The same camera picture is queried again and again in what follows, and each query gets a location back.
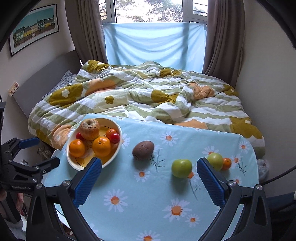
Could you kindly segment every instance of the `bolt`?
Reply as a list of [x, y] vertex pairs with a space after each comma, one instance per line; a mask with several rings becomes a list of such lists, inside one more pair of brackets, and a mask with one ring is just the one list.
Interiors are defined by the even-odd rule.
[[256, 188], [257, 188], [258, 190], [262, 190], [262, 189], [263, 189], [263, 187], [262, 187], [260, 184], [256, 185]]
[[237, 183], [236, 183], [235, 181], [233, 181], [233, 180], [230, 180], [230, 181], [229, 181], [229, 185], [232, 186], [232, 187], [234, 187], [236, 184], [237, 184]]
[[69, 186], [70, 185], [70, 183], [71, 183], [71, 181], [70, 180], [65, 180], [65, 181], [63, 181], [63, 186]]
[[40, 189], [40, 188], [42, 188], [42, 183], [38, 183], [38, 184], [36, 185], [36, 189]]

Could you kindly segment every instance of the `plastic bag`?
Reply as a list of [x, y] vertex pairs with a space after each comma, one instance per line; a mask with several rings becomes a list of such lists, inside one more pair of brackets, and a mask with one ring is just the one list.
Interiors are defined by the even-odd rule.
[[259, 173], [259, 182], [262, 182], [267, 177], [267, 174], [269, 172], [269, 164], [266, 159], [258, 159], [257, 165]]

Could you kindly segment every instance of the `brown curtain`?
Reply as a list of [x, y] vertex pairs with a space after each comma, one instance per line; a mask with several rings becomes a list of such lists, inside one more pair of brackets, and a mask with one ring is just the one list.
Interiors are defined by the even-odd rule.
[[202, 72], [235, 87], [244, 40], [243, 0], [209, 0]]
[[81, 62], [108, 63], [98, 0], [65, 0], [71, 37]]

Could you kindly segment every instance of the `bed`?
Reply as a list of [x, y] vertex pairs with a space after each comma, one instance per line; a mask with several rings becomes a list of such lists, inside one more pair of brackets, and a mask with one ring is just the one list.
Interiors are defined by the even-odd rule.
[[[67, 70], [77, 73], [75, 80], [42, 100]], [[56, 149], [63, 147], [86, 114], [99, 113], [118, 120], [237, 133], [249, 143], [235, 145], [247, 152], [251, 144], [258, 159], [265, 154], [264, 138], [233, 87], [211, 76], [152, 61], [114, 66], [90, 60], [81, 67], [77, 53], [71, 51], [35, 73], [13, 97], [28, 117], [29, 132]]]

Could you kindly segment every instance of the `table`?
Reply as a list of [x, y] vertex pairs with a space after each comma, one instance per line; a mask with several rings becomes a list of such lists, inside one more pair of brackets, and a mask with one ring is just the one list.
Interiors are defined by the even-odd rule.
[[[110, 118], [122, 129], [124, 142], [116, 158], [103, 168], [87, 201], [79, 207], [98, 237], [105, 241], [196, 241], [219, 211], [196, 172], [196, 162], [210, 152], [232, 159], [227, 180], [241, 186], [258, 183], [255, 153], [241, 135], [182, 127], [129, 118], [87, 114], [85, 118]], [[136, 161], [132, 149], [141, 141], [155, 144], [153, 158]], [[46, 187], [59, 185], [77, 173], [67, 162], [65, 147], [61, 164], [48, 173]], [[171, 174], [176, 159], [189, 159], [193, 172], [187, 179]], [[229, 238], [243, 206], [225, 234]]]

